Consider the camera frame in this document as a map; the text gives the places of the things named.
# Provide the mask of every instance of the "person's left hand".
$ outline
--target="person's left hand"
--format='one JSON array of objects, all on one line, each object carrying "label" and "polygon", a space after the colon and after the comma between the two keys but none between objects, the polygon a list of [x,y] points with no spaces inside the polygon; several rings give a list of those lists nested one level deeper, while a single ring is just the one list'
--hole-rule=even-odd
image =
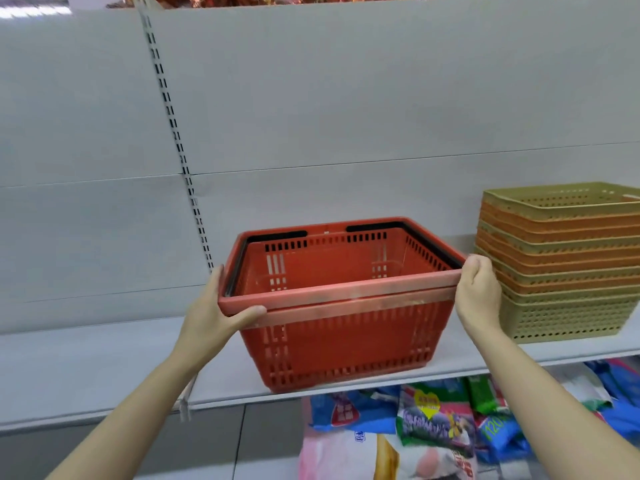
[{"label": "person's left hand", "polygon": [[193,368],[194,373],[218,355],[236,331],[267,313],[264,306],[252,306],[233,317],[224,316],[218,306],[222,270],[223,266],[214,268],[201,295],[189,307],[173,347],[172,355]]}]

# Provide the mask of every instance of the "person's left arm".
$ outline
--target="person's left arm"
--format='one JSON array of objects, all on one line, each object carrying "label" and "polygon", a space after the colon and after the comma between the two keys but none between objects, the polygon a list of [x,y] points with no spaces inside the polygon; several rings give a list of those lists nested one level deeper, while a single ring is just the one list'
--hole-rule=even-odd
[{"label": "person's left arm", "polygon": [[252,306],[233,317],[218,307],[217,267],[189,307],[167,359],[98,425],[47,477],[48,480],[132,479],[181,391],[228,339],[266,313]]}]

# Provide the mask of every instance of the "forearm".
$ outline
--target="forearm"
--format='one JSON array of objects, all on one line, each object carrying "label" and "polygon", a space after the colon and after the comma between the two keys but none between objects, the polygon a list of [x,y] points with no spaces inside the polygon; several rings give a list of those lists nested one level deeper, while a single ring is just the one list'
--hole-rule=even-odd
[{"label": "forearm", "polygon": [[472,338],[551,478],[626,480],[640,471],[638,451],[505,334],[479,331]]},{"label": "forearm", "polygon": [[170,356],[93,430],[48,479],[133,478],[193,373],[180,357]]}]

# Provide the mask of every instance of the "pink package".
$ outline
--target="pink package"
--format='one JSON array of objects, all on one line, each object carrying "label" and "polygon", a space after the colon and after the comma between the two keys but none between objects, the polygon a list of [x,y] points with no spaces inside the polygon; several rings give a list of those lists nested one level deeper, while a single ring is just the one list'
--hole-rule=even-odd
[{"label": "pink package", "polygon": [[477,478],[477,460],[432,446],[402,446],[396,435],[305,428],[298,480]]}]

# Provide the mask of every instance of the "yellow heart label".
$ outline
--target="yellow heart label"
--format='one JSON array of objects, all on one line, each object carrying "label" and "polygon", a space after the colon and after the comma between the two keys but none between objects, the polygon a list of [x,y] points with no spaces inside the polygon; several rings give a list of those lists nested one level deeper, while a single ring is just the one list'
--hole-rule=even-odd
[{"label": "yellow heart label", "polygon": [[440,400],[438,396],[432,392],[425,394],[421,390],[417,390],[413,396],[413,400],[418,409],[420,409],[428,419],[433,418],[433,416],[440,411]]}]

